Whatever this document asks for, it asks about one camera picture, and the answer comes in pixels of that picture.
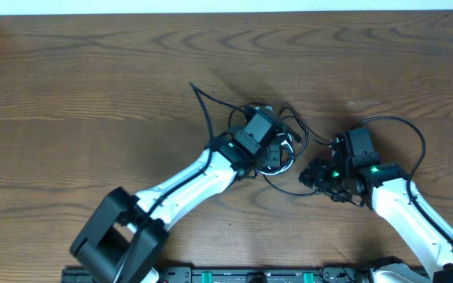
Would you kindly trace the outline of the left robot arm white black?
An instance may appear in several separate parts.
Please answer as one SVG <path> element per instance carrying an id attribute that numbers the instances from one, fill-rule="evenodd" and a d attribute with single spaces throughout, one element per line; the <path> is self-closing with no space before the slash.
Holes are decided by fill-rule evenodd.
<path id="1" fill-rule="evenodd" d="M 226 158 L 239 144 L 213 138 L 200 157 L 167 181 L 130 195 L 119 187 L 95 209 L 70 252 L 96 282 L 156 282 L 170 229 L 241 173 Z"/>

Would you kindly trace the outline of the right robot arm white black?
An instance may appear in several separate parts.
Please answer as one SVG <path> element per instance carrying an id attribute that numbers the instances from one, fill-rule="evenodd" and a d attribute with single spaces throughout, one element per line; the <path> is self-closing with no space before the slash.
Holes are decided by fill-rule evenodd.
<path id="1" fill-rule="evenodd" d="M 402 237 L 430 282 L 453 282 L 453 228 L 429 205 L 409 174 L 396 163 L 366 163 L 354 168 L 315 159 L 299 182 L 336 202 L 352 202 L 382 217 Z"/>

